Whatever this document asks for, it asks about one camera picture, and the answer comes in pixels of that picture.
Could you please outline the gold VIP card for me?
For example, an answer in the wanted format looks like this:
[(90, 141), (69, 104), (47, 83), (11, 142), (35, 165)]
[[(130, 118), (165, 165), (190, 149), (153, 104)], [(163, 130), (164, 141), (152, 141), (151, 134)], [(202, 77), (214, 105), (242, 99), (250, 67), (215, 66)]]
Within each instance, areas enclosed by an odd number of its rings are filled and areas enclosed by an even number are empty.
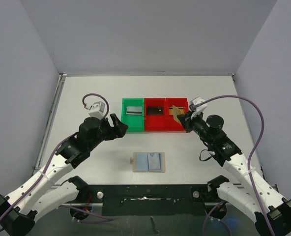
[(173, 112), (174, 120), (177, 123), (181, 124), (181, 122), (180, 122), (180, 120), (179, 120), (179, 118), (177, 116), (183, 114), (183, 109), (180, 109), (180, 108), (178, 108), (176, 106), (172, 106), (172, 112)]

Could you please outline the beige leather card holder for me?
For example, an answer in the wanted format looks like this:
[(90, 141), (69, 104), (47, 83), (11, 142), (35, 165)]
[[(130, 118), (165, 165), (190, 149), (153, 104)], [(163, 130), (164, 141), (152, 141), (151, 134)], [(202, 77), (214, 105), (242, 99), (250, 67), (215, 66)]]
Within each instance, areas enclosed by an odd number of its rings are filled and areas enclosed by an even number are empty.
[(129, 162), (135, 173), (164, 173), (166, 171), (164, 152), (134, 152)]

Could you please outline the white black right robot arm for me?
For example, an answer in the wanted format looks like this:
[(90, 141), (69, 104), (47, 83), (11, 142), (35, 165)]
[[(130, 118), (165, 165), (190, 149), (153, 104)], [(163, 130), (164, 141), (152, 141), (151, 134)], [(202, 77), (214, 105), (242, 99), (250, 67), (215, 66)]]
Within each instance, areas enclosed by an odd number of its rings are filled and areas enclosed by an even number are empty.
[(224, 176), (207, 183), (208, 191), (229, 202), (251, 221), (261, 236), (286, 236), (291, 232), (291, 199), (273, 189), (253, 167), (248, 167), (241, 149), (223, 131), (221, 116), (203, 114), (192, 116), (191, 112), (176, 115), (186, 132), (195, 132), (207, 147), (211, 157), (231, 173), (244, 187), (234, 187)]

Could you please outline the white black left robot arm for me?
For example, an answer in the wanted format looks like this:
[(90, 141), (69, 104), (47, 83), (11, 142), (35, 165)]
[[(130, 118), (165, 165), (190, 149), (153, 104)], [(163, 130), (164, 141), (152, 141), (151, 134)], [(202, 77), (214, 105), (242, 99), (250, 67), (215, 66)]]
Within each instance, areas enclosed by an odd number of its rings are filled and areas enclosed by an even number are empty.
[(79, 130), (62, 140), (51, 153), (47, 163), (30, 179), (12, 192), (0, 194), (0, 232), (10, 236), (25, 236), (43, 215), (74, 200), (87, 183), (78, 176), (57, 190), (51, 187), (67, 173), (90, 157), (91, 152), (103, 141), (122, 138), (128, 125), (116, 114), (107, 118), (88, 117)]

